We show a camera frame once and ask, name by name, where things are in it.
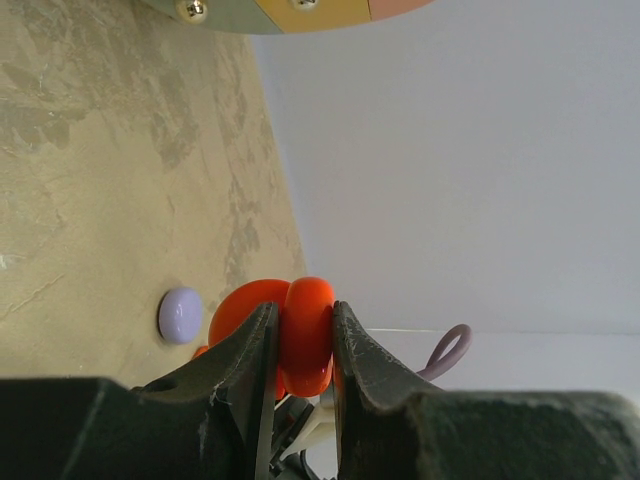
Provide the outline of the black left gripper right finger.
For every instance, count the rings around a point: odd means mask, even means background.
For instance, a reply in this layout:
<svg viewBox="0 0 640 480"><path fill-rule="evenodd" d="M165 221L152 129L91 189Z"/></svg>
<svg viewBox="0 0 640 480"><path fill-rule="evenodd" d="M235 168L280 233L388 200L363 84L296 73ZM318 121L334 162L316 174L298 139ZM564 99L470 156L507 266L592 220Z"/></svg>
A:
<svg viewBox="0 0 640 480"><path fill-rule="evenodd" d="M635 479L639 410L580 391L444 391L333 308L342 479Z"/></svg>

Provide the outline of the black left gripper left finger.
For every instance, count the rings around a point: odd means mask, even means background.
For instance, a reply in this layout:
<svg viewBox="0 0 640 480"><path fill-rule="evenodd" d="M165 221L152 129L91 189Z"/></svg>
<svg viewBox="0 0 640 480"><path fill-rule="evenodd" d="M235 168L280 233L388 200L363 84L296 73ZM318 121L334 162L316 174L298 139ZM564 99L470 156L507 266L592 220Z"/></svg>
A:
<svg viewBox="0 0 640 480"><path fill-rule="evenodd" d="M5 379L5 479L265 479L274 420L278 308L128 389L103 377Z"/></svg>

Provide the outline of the orange earbud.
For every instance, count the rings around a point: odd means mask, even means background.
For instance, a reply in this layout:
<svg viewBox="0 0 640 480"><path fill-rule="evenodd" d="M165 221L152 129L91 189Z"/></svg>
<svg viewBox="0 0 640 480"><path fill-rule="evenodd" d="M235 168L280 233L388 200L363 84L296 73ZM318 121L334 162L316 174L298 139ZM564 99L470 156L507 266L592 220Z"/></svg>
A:
<svg viewBox="0 0 640 480"><path fill-rule="evenodd" d="M199 347L193 354L193 359L201 356L202 354L204 354L205 352L207 352L209 350L208 346L201 346Z"/></svg>

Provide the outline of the purple earbud charging case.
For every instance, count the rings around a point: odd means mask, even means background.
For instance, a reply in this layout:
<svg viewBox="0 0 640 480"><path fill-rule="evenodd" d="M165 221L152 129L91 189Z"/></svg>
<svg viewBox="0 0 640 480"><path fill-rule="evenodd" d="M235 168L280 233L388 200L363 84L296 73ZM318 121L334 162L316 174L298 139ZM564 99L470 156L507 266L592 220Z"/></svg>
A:
<svg viewBox="0 0 640 480"><path fill-rule="evenodd" d="M175 345L192 342L200 332L203 303L192 288L169 290L161 300L158 311L158 329L162 338Z"/></svg>

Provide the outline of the orange round cap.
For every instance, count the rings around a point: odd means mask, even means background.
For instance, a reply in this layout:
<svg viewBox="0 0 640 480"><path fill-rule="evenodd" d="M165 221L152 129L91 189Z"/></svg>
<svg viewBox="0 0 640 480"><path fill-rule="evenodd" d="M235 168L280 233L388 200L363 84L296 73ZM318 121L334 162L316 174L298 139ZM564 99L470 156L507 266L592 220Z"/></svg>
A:
<svg viewBox="0 0 640 480"><path fill-rule="evenodd" d="M220 303L210 323L208 345L231 335L259 305L275 303L279 313L275 398L320 395L332 378L334 302L331 284L319 277L251 281Z"/></svg>

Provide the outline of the round white drawer cabinet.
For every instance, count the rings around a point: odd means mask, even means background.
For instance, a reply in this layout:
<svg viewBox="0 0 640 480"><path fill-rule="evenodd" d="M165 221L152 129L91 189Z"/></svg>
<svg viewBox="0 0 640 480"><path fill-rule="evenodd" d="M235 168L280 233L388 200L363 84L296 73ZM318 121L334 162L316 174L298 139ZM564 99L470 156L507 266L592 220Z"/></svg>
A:
<svg viewBox="0 0 640 480"><path fill-rule="evenodd" d="M187 25L227 33L311 33L363 25L426 6L422 0L147 0Z"/></svg>

